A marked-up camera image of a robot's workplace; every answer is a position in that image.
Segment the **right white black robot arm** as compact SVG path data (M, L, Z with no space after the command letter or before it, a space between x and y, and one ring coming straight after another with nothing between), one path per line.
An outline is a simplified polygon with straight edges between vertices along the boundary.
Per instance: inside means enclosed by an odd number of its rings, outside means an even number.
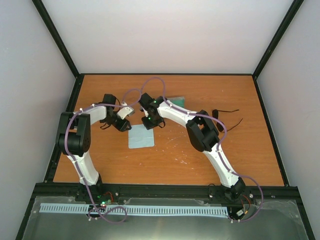
M219 131L206 111L190 111L161 96L154 99L147 93L143 93L138 102L145 114L141 120L147 130L163 128L166 125L165 119L185 127L193 148L208 158L218 174L226 200L238 200L246 185L231 167L222 150Z

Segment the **grey leather glasses case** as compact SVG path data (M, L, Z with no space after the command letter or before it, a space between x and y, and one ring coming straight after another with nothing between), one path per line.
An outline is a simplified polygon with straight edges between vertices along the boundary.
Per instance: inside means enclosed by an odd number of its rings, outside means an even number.
M185 107L185 97L184 96L168 97L166 100L170 101L172 104L177 105L181 108Z

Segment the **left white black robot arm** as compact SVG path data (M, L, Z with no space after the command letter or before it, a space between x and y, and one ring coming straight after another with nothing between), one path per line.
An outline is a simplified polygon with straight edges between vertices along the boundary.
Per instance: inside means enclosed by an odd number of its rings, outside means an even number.
M102 182L101 176L89 152L91 125L102 123L103 130L113 126L120 132L126 132L132 128L127 117L134 112L127 103L120 103L116 96L105 94L101 102L76 112L65 111L60 115L55 144L72 162L79 182L89 186L86 195L92 201L103 198L104 188L99 185Z

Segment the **light blue cleaning cloth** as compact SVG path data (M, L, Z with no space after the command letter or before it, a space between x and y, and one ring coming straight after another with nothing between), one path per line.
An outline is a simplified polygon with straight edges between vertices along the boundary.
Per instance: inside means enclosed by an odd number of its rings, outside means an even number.
M147 130L143 124L133 125L128 131L128 148L140 149L155 146L154 130Z

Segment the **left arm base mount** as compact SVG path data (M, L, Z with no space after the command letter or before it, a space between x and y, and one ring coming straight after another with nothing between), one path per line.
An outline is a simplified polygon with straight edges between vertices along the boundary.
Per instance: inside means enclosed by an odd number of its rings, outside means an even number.
M118 196L116 195L116 192L107 186L102 186L100 190L98 190L98 188L95 186L89 186L89 190L91 193L91 197L95 203L102 203L108 201L111 201L111 203L117 203L119 200ZM79 185L76 191L75 199L78 202L92 202L86 186L82 184Z

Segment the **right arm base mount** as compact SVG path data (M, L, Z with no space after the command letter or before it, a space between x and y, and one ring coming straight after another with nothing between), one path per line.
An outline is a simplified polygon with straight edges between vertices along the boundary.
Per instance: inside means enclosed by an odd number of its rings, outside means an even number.
M248 204L252 203L250 198L251 192L247 191L246 188L236 190L228 188L223 185L215 185L210 183L208 185L209 198L217 200L219 202L227 202L230 204L239 204L241 201L246 201Z

